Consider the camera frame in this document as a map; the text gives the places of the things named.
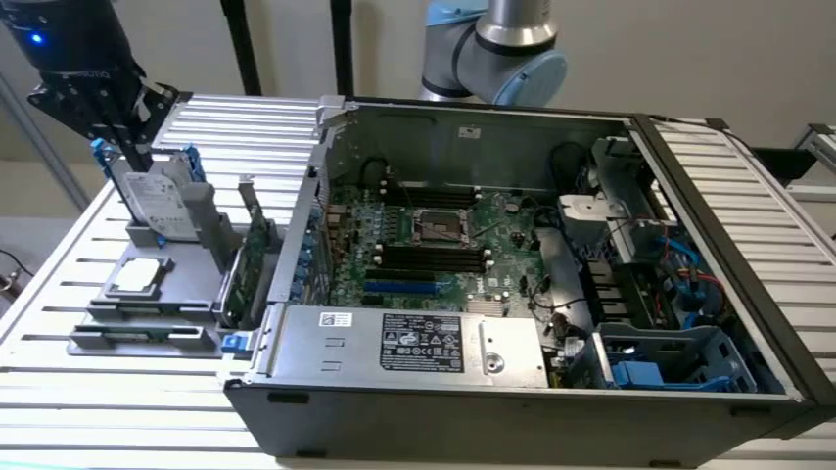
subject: warning label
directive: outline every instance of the warning label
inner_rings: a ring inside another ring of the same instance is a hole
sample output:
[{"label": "warning label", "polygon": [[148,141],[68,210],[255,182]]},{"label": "warning label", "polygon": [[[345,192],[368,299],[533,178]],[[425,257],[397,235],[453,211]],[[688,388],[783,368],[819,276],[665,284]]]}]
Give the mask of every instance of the warning label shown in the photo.
[{"label": "warning label", "polygon": [[461,319],[384,313],[380,366],[387,370],[464,373]]}]

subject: white wall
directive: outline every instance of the white wall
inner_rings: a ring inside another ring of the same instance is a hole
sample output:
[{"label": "white wall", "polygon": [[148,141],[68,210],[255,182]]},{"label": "white wall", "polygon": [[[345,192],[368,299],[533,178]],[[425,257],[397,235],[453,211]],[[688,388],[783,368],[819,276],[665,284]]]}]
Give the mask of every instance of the white wall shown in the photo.
[{"label": "white wall", "polygon": [[[416,96],[427,0],[355,0],[356,93]],[[328,0],[247,0],[264,90],[333,93]],[[240,93],[220,1],[120,0],[137,62],[184,90]],[[553,106],[721,117],[759,145],[787,145],[807,122],[836,122],[832,0],[553,0],[569,75]],[[36,74],[5,30],[0,70],[21,96]],[[33,112],[64,158],[87,142]],[[13,132],[0,114],[0,133]],[[27,145],[0,159],[33,159]]]}]

